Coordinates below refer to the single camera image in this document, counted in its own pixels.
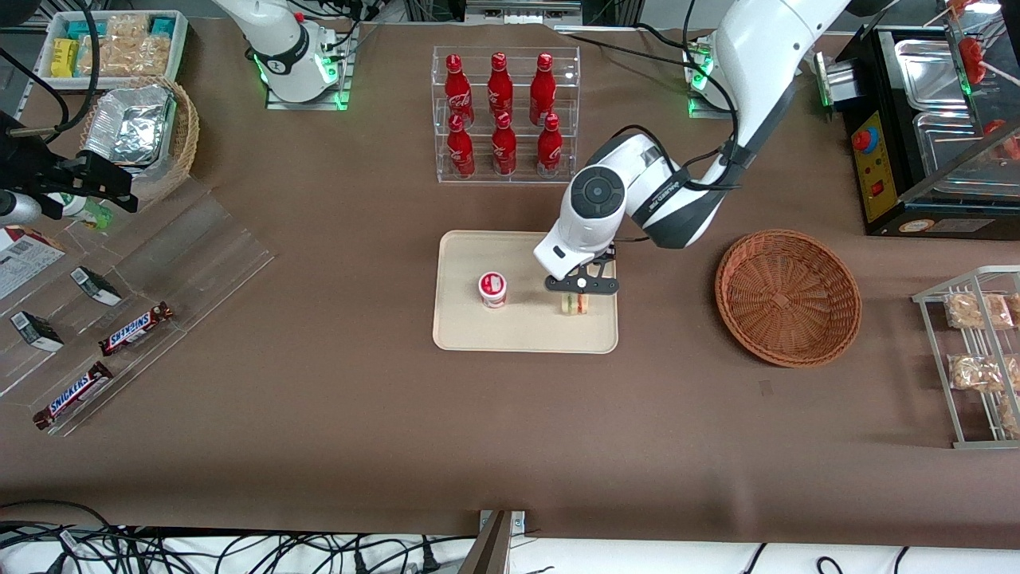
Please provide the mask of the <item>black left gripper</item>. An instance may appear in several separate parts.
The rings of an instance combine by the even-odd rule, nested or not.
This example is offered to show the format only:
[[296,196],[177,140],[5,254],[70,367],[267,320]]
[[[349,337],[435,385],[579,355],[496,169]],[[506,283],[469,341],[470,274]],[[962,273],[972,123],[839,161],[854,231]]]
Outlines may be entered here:
[[562,279],[552,275],[546,276],[545,288],[547,291],[561,294],[612,297],[620,288],[619,280],[610,269],[615,261],[616,245],[609,245],[607,250],[593,261],[577,265]]

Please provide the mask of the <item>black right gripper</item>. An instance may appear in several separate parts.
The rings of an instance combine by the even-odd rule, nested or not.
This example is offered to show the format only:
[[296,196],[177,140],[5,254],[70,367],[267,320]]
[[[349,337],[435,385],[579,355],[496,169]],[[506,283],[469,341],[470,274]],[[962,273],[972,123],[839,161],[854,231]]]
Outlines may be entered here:
[[[40,138],[10,135],[12,128],[21,127],[14,117],[1,112],[1,219],[61,219],[65,215],[63,195],[88,194],[76,186],[74,174],[65,168],[65,159],[51,152]],[[97,152],[79,152],[79,179],[95,192],[96,199],[138,212],[139,199],[131,193],[131,174]]]

